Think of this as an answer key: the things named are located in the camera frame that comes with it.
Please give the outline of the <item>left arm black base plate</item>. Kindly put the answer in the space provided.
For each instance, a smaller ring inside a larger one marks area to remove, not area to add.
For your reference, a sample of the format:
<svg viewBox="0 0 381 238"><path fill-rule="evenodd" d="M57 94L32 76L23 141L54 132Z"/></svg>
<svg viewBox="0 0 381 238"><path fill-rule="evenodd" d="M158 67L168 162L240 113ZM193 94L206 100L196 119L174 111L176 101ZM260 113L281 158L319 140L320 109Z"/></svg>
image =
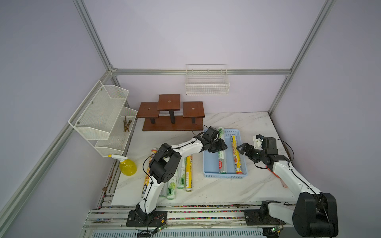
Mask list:
<svg viewBox="0 0 381 238"><path fill-rule="evenodd" d="M132 210L128 214L126 227L142 228L142 227L159 227L167 220L167 211L153 211L146 215L144 212L136 212Z"/></svg>

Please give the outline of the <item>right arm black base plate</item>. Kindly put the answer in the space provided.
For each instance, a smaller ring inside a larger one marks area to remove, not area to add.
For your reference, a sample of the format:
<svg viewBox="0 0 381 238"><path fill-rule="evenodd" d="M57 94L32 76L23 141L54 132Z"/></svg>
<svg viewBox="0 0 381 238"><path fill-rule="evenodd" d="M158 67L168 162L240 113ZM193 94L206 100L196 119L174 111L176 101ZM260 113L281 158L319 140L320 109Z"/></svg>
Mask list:
<svg viewBox="0 0 381 238"><path fill-rule="evenodd" d="M273 218L269 214L268 205L270 203L280 203L278 201L266 200L263 201L259 209L246 209L244 210L244 217L248 226L259 225L285 225L279 219Z"/></svg>

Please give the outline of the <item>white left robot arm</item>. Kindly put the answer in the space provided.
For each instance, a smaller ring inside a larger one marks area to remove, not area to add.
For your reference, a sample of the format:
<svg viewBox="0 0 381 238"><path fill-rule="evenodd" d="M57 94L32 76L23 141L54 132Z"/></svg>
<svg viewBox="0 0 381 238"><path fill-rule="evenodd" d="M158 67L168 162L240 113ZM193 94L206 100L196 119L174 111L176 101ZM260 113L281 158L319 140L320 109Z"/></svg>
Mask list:
<svg viewBox="0 0 381 238"><path fill-rule="evenodd" d="M162 187L175 175L183 158L203 151L217 153L226 149L225 141L213 127L181 144L162 144L149 163L149 185L135 212L144 218L155 211Z"/></svg>

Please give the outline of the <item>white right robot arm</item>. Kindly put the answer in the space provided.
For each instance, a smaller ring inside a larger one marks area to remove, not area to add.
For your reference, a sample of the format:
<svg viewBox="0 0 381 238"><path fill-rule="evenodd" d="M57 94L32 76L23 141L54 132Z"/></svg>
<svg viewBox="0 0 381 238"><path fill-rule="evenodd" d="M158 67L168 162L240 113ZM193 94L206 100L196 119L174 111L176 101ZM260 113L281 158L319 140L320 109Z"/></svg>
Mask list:
<svg viewBox="0 0 381 238"><path fill-rule="evenodd" d="M297 198L295 205L263 201L262 217L272 217L292 225L302 237L338 236L338 216L335 197L323 193L308 182L293 166L291 160L277 149L277 139L258 134L254 145L243 143L235 149L255 164L263 163L277 175Z"/></svg>

